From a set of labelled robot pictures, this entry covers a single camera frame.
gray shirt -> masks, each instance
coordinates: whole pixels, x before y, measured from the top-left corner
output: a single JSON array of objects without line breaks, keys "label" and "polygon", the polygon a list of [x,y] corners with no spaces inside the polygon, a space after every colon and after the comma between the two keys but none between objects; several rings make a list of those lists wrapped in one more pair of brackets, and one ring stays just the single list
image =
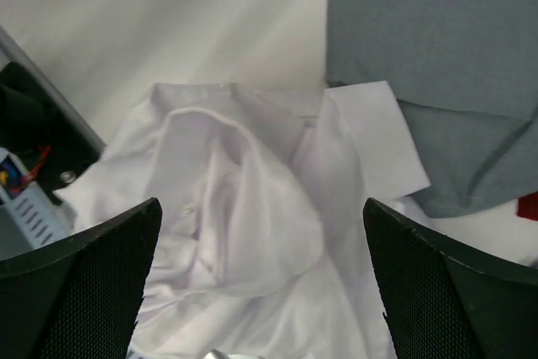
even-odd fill
[{"label": "gray shirt", "polygon": [[538,191],[538,0],[329,0],[331,86],[387,80],[432,217]]}]

metal screw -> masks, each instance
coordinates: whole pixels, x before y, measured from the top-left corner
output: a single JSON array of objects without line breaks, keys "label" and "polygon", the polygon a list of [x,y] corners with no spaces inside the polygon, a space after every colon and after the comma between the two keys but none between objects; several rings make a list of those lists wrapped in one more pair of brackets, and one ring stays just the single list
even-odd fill
[{"label": "metal screw", "polygon": [[75,172],[62,172],[60,174],[60,179],[65,184],[71,184],[72,182],[74,182],[76,180],[76,174],[75,174]]}]

white shirt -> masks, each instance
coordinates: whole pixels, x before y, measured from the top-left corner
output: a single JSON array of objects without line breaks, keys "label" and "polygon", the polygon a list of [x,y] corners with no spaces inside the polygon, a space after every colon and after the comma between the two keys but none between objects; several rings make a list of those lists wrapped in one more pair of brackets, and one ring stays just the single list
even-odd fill
[{"label": "white shirt", "polygon": [[156,85],[58,193],[77,231],[159,198],[139,353],[377,359],[393,350],[361,209],[420,216],[402,197],[428,185],[384,82],[325,91],[315,127],[235,85]]},{"label": "white shirt", "polygon": [[[324,85],[325,0],[0,0],[0,9],[0,25],[107,143],[156,79],[241,82],[294,113]],[[435,224],[529,265],[538,226],[516,217],[516,204]]]}]

pile of clothes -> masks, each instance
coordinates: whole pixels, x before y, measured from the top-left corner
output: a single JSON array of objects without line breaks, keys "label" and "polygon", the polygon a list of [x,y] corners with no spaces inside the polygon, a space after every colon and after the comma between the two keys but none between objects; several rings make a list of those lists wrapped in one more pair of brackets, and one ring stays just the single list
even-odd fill
[{"label": "pile of clothes", "polygon": [[536,4],[329,0],[332,88],[311,114],[297,94],[155,85],[58,192],[76,231],[161,201],[135,349],[394,357],[362,207],[435,228],[538,191]]}]

white table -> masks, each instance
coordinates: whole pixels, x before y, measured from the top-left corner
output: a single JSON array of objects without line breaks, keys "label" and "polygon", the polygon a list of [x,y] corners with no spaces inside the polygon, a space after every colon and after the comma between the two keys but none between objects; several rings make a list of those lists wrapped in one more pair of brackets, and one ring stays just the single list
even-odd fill
[{"label": "white table", "polygon": [[[294,91],[295,107],[315,113],[325,13],[326,0],[0,0],[0,25],[105,141],[154,82],[239,82],[275,92],[277,103],[278,92]],[[436,222],[529,264],[538,223],[514,211],[507,203]]]}]

